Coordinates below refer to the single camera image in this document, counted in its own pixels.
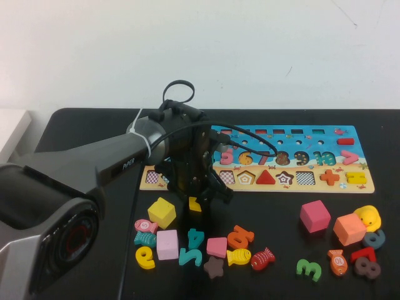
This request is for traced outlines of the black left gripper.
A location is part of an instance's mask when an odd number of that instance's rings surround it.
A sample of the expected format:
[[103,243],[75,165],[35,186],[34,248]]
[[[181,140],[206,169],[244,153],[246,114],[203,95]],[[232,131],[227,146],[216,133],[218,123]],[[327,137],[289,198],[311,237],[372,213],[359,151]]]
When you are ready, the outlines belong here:
[[189,216],[190,197],[199,201],[203,223],[210,220],[214,198],[229,203],[233,197],[233,190],[226,186],[213,169],[212,160],[213,152],[227,144],[229,137],[211,129],[213,125],[213,121],[198,121],[156,139],[156,145],[165,143],[163,158],[169,159],[157,163],[156,171],[168,178],[167,189],[181,198],[182,219]]

